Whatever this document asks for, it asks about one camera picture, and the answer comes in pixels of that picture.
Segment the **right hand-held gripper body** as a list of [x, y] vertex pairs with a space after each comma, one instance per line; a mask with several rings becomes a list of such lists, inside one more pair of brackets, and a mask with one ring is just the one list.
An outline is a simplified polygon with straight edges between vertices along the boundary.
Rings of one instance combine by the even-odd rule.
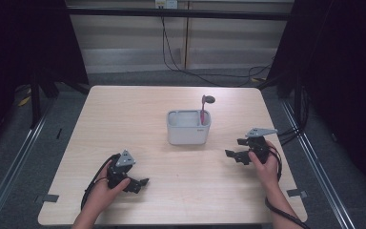
[[266, 143], [265, 135], [276, 134], [277, 129], [252, 128], [246, 136], [246, 145], [258, 157], [260, 162], [266, 162], [270, 149]]

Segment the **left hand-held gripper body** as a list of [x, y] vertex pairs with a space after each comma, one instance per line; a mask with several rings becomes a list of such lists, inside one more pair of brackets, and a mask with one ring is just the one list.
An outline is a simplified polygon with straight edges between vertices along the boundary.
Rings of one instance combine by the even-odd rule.
[[113, 189], [125, 178], [128, 178], [127, 173], [134, 163], [135, 160], [127, 150], [111, 156], [111, 163], [107, 168], [108, 187]]

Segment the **white toothbrush holder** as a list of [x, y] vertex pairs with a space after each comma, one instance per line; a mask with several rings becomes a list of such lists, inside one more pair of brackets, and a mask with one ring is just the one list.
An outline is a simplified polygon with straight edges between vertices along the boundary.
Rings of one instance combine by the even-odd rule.
[[167, 114], [168, 142], [172, 145], [205, 144], [211, 127], [208, 111], [201, 116], [200, 110], [174, 110]]

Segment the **red-handled ladle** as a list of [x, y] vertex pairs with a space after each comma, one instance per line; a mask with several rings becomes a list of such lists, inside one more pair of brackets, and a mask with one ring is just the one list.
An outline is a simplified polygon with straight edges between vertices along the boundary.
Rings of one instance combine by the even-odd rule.
[[202, 96], [202, 100], [201, 100], [202, 106], [201, 106], [201, 110], [200, 110], [200, 121], [201, 124], [204, 124], [204, 120], [205, 120], [205, 104], [213, 104], [215, 103], [215, 98], [211, 95], [203, 95]]

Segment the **person's right hand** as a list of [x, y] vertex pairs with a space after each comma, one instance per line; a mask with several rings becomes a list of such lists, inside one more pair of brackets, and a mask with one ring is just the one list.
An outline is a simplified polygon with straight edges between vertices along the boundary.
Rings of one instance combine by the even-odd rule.
[[256, 168], [257, 176], [265, 190], [273, 190], [279, 187], [278, 185], [278, 155], [273, 143], [266, 141], [269, 146], [269, 156], [265, 163], [261, 163], [254, 152], [249, 152], [249, 158]]

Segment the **person's left hand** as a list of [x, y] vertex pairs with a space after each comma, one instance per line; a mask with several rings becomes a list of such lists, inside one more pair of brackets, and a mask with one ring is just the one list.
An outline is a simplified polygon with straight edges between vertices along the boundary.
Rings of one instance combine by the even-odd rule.
[[101, 170], [98, 179], [94, 182], [91, 193], [87, 199], [84, 206], [85, 209], [95, 210], [98, 212], [104, 211], [115, 198], [127, 188], [131, 180], [129, 178], [124, 178], [117, 186], [110, 188], [108, 186], [107, 179], [107, 167], [109, 162]]

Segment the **grey tape strip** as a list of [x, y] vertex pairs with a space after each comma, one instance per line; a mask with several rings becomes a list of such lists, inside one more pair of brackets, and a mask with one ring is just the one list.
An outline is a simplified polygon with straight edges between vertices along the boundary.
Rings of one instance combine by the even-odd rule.
[[44, 203], [44, 202], [56, 202], [59, 199], [58, 195], [39, 195], [35, 198], [35, 203]]
[[306, 191], [300, 191], [298, 189], [288, 190], [287, 194], [290, 198], [292, 197], [306, 198], [308, 196]]

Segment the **black stand leg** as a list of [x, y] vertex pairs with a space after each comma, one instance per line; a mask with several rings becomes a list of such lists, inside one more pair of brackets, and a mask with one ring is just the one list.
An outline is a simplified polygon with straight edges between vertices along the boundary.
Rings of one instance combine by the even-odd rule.
[[30, 77], [30, 98], [32, 107], [32, 120], [30, 127], [34, 129], [42, 116], [40, 106], [40, 90], [39, 90], [37, 73], [33, 73]]

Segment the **black curtain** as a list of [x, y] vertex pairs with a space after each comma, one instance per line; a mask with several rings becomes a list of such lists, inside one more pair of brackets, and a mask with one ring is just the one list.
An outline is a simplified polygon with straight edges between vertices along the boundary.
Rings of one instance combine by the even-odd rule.
[[0, 0], [0, 129], [17, 87], [89, 79], [66, 0]]
[[294, 0], [268, 78], [302, 85], [366, 176], [366, 0]]

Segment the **yellow floor tape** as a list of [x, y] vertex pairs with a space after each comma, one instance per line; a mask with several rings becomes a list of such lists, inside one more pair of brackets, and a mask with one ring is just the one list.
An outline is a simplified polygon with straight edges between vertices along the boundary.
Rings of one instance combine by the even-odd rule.
[[31, 100], [31, 96], [25, 96], [21, 99], [21, 101], [17, 104], [18, 107], [25, 106]]

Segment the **metal floor rail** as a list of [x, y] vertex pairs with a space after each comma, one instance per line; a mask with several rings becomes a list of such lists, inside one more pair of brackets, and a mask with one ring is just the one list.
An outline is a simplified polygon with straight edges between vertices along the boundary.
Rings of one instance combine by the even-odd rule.
[[348, 210], [346, 209], [343, 201], [340, 199], [333, 183], [330, 181], [325, 169], [323, 168], [319, 157], [312, 146], [312, 143], [296, 123], [295, 112], [291, 104], [288, 101], [281, 101], [281, 105], [291, 124], [292, 129], [295, 131], [297, 141], [299, 142], [305, 156], [307, 157], [319, 186], [321, 187], [325, 198], [328, 200], [341, 229], [356, 229], [356, 226], [353, 223]]
[[51, 108], [55, 104], [55, 101], [55, 98], [51, 98], [48, 100], [47, 107], [42, 113], [42, 116], [38, 119], [34, 127], [29, 130], [28, 135], [22, 143], [21, 148], [18, 150], [13, 163], [10, 165], [7, 173], [0, 183], [0, 212], [10, 194], [13, 183], [17, 180], [20, 171], [22, 170], [22, 167], [29, 157], [37, 138], [40, 136], [40, 133], [45, 125], [47, 116], [50, 113]]

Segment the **black horizontal frame bar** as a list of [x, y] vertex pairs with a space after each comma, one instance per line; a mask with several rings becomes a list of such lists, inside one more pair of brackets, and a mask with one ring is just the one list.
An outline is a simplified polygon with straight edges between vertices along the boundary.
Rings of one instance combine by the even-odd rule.
[[119, 8], [88, 8], [88, 7], [75, 7], [75, 6], [67, 7], [67, 12], [69, 14], [77, 14], [77, 15], [182, 17], [182, 18], [243, 19], [243, 20], [272, 20], [272, 21], [288, 21], [293, 17], [290, 13], [278, 13], [278, 12], [119, 9]]

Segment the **white wall socket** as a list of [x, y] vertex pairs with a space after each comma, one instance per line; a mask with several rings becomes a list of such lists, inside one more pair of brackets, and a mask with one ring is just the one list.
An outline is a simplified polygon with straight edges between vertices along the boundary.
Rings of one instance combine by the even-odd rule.
[[177, 0], [154, 0], [157, 9], [177, 10]]

